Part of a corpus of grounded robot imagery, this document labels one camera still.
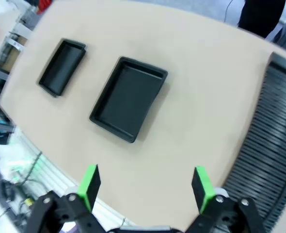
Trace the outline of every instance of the black tray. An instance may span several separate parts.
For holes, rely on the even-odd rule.
[[[61,96],[74,70],[86,53],[85,44],[62,39],[39,85],[53,97]]]
[[[168,72],[121,57],[90,115],[90,120],[134,142]]]

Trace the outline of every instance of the small black tray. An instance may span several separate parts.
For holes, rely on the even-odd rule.
[[[85,47],[85,44],[62,39],[47,65],[39,85],[53,97],[61,96],[76,67],[86,53]]]
[[[90,120],[133,143],[168,72],[121,57],[90,115]]]

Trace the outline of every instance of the screw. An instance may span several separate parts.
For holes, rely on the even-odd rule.
[[[72,195],[69,196],[69,201],[74,201],[75,198],[76,198],[75,195],[72,194]]]
[[[216,201],[219,202],[219,203],[223,203],[224,199],[221,196],[217,196],[216,197]]]
[[[241,200],[241,203],[242,203],[242,205],[246,205],[246,206],[249,205],[249,202],[248,202],[248,200],[246,200],[246,199],[242,199],[242,200]]]
[[[50,202],[50,198],[45,198],[45,199],[43,200],[43,202],[44,202],[44,204],[47,204],[48,202]]]

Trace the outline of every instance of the large black tray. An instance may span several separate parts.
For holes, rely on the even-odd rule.
[[[82,43],[62,39],[39,85],[53,97],[61,96],[74,70],[86,53],[85,47]]]
[[[90,115],[90,120],[134,142],[167,71],[121,57]]]

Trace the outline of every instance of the beige tabletop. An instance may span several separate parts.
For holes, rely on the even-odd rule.
[[[87,45],[64,95],[37,85],[60,39]],[[221,186],[247,133],[269,56],[256,36],[184,11],[130,1],[63,0],[45,13],[0,104],[30,140],[80,182],[99,164],[99,197],[140,225],[184,230],[198,214],[195,166]],[[168,71],[130,144],[89,120],[118,58]]]
[[[8,32],[14,28],[19,15],[20,12],[16,10],[0,13],[0,48]]]

